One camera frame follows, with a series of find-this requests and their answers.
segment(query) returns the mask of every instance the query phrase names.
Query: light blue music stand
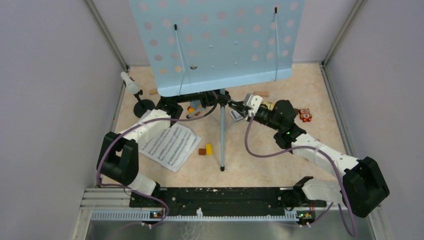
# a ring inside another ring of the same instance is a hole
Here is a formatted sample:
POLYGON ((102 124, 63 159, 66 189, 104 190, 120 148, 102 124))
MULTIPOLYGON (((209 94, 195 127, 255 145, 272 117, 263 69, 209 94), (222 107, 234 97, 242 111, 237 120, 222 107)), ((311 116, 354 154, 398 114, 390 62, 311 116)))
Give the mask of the light blue music stand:
MULTIPOLYGON (((161 96, 292 75, 305 0, 130 0, 161 96)), ((225 109, 221 108, 221 169, 225 109)))

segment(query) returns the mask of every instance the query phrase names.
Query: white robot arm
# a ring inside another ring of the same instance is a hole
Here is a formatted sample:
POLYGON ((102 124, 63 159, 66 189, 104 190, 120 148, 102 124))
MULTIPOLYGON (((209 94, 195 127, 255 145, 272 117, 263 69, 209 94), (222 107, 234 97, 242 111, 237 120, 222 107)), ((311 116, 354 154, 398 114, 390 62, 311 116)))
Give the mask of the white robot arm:
MULTIPOLYGON (((280 148, 295 148, 292 150, 294 155, 313 162, 335 177, 335 170, 338 171, 355 215, 366 217, 389 195, 389 188, 375 160, 345 155, 314 139, 295 124, 297 114, 288 100, 280 100, 274 106, 269 106, 262 103, 260 96, 248 94, 243 102, 230 102, 229 106, 246 120, 253 118, 254 121, 275 129, 277 133, 274 139, 280 148), (319 151, 332 159, 336 169, 319 151)), ((300 187, 308 200, 345 205, 341 186, 337 181, 305 177, 300 181, 300 187)))
MULTIPOLYGON (((153 138, 160 132, 164 131, 165 129, 169 128, 171 125, 171 121, 159 120, 159 121, 154 121, 147 124, 144 124, 144 122, 148 120, 152 120, 152 119, 162 119, 162 118, 169 119, 171 118, 171 116, 168 115, 165 111, 153 109, 149 115, 147 115, 145 118, 141 119, 140 121, 138 121, 136 124, 133 125, 133 127, 136 125, 141 125, 141 126, 127 133, 125 135, 125 138, 130 141, 131 140, 135 141, 135 143, 137 143, 138 145, 138 148, 144 147, 151 138, 153 138)), ((142 194, 152 195, 153 191, 155 190, 157 186, 157 183, 154 180, 150 179, 149 177, 147 177, 146 175, 138 171, 133 181, 127 186, 133 190, 137 190, 138 192, 142 194)))

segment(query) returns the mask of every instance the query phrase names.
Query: white wall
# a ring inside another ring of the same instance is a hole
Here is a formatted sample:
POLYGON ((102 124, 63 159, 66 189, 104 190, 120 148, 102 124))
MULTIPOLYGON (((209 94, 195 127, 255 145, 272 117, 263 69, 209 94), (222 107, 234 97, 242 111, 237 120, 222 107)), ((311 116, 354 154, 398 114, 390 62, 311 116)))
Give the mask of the white wall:
MULTIPOLYGON (((293 60, 295 62, 322 61, 355 1, 305 0, 293 60)), ((143 42, 131 13, 129 0, 93 0, 93 2, 126 63, 149 65, 143 42)))
POLYGON ((0 1, 0 56, 0 239, 69 239, 120 66, 82 0, 0 1))
POLYGON ((422 239, 424 1, 370 0, 329 66, 358 157, 378 162, 396 239, 422 239))

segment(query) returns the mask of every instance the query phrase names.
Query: metal frame edge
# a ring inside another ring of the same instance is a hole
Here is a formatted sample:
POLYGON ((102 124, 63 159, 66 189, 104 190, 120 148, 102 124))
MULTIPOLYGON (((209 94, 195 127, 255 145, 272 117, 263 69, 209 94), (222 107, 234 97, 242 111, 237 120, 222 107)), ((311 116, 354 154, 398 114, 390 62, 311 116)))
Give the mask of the metal frame edge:
MULTIPOLYGON (((322 78, 327 89, 328 97, 330 99, 331 107, 334 112, 335 120, 340 131, 341 140, 343 141, 346 153, 355 156, 355 148, 352 145, 352 140, 349 134, 348 127, 346 126, 345 118, 343 117, 342 108, 340 107, 339 100, 334 90, 333 82, 327 71, 327 66, 324 62, 319 65, 322 73, 322 78)), ((387 217, 381 206, 375 208, 367 217, 368 223, 374 234, 375 240, 394 240, 393 233, 387 222, 387 217)))
POLYGON ((352 10, 349 13, 349 16, 347 16, 346 21, 344 22, 343 26, 341 27, 340 31, 337 34, 337 37, 335 38, 334 42, 331 44, 331 47, 327 55, 322 61, 322 64, 324 66, 328 66, 328 64, 332 60, 334 54, 336 53, 336 50, 339 48, 340 44, 342 43, 349 29, 351 28, 352 23, 355 21, 356 17, 358 16, 358 13, 362 10, 366 2, 367 0, 356 0, 352 10))
POLYGON ((80 209, 76 218, 71 240, 85 240, 90 227, 93 211, 80 209))
POLYGON ((112 132, 115 131, 115 128, 117 126, 119 113, 120 113, 120 110, 121 110, 122 102, 124 100, 124 93, 125 93, 125 84, 124 84, 124 82, 122 82, 122 85, 121 85, 120 90, 119 90, 117 102, 116 102, 116 105, 115 105, 115 110, 113 112, 112 123, 110 124, 110 131, 112 131, 112 132))
POLYGON ((107 45, 109 46, 110 50, 112 51, 113 55, 115 56, 116 60, 119 62, 121 67, 126 71, 128 69, 128 65, 124 60, 124 57, 122 56, 121 51, 119 50, 114 38, 112 37, 111 33, 108 30, 108 27, 105 24, 105 21, 103 21, 102 16, 100 15, 96 5, 94 4, 93 0, 83 0, 85 5, 87 6, 91 16, 93 17, 93 20, 95 21, 98 29, 100 30, 101 34, 103 35, 104 39, 106 40, 107 45))
MULTIPOLYGON (((320 64, 322 60, 294 60, 293 64, 320 64)), ((129 64, 129 67, 150 67, 150 64, 129 64)))

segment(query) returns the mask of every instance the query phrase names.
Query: beige floor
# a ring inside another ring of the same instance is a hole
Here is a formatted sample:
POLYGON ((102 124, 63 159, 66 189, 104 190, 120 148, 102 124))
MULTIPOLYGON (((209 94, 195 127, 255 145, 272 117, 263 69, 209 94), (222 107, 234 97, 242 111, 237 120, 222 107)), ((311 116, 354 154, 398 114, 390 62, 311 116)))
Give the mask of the beige floor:
MULTIPOLYGON (((130 76, 140 83, 145 91, 143 96, 155 104, 160 96, 149 95, 150 89, 155 88, 155 77, 150 67, 132 67, 130 76)), ((269 97, 264 101, 276 102, 288 99, 295 108, 309 108, 312 113, 311 122, 302 122, 296 118, 296 124, 305 129, 316 139, 337 151, 345 152, 336 119, 325 88, 324 80, 317 63, 302 63, 293 65, 293 75, 286 80, 260 83, 227 89, 231 98, 242 101, 247 93, 254 90, 269 91, 269 97)), ((122 106, 116 125, 116 132, 131 127, 138 119, 132 109, 137 100, 127 91, 124 94, 122 106)), ((182 104, 187 115, 188 103, 182 104)), ((226 123, 233 120, 226 108, 226 123)), ((220 111, 212 113, 217 119, 220 111)), ((197 149, 178 172, 174 173, 162 167, 159 163, 139 154, 139 170, 152 178, 163 187, 285 187, 292 186, 304 176, 332 180, 333 177, 306 161, 290 153, 273 158, 255 158, 250 156, 244 146, 244 136, 248 125, 245 121, 231 125, 225 135, 225 171, 220 171, 220 125, 211 117, 199 121, 181 123, 191 128, 202 141, 197 149), (210 143, 213 155, 200 156, 198 148, 204 148, 210 143)), ((250 131, 249 146, 254 153, 270 154, 280 151, 273 135, 275 131, 266 126, 254 123, 250 131)))

